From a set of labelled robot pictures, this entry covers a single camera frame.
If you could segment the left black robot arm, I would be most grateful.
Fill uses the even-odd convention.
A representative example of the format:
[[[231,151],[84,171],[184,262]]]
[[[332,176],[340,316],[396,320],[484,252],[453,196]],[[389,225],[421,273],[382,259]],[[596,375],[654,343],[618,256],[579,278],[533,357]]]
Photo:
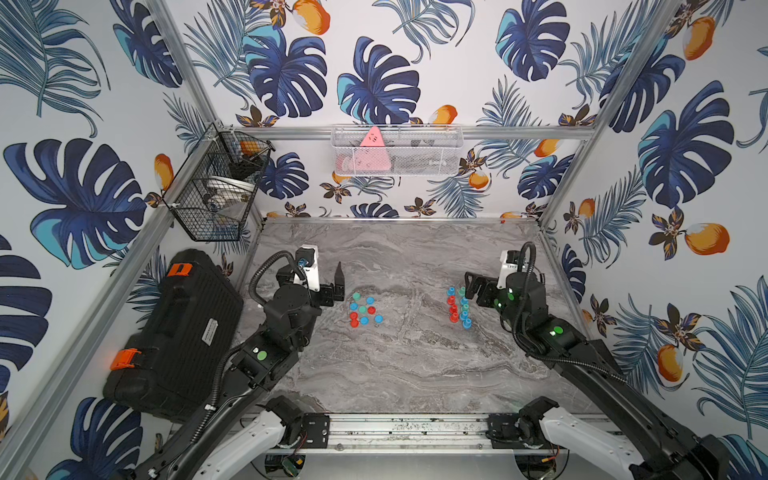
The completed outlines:
[[[273,296],[259,297],[256,281],[248,288],[264,321],[235,343],[238,294],[197,251],[172,262],[144,329],[115,355],[104,394],[177,431],[116,478],[228,479],[270,449],[306,440],[301,411],[271,391],[309,345],[323,309],[344,299],[344,275],[321,283],[319,250],[307,244],[272,254],[257,274],[269,267],[277,268]]]

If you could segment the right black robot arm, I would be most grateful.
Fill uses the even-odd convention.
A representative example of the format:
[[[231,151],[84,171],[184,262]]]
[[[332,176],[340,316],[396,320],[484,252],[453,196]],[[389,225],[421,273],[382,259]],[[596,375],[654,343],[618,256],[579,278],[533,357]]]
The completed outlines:
[[[512,415],[509,426],[491,422],[491,442],[563,447],[616,479],[727,478],[731,455],[720,440],[696,435],[657,408],[621,376],[603,341],[587,339],[550,314],[535,261],[532,242],[503,252],[499,277],[465,273],[465,297],[496,311],[502,329],[527,357],[577,387],[619,433],[612,435],[539,397]]]

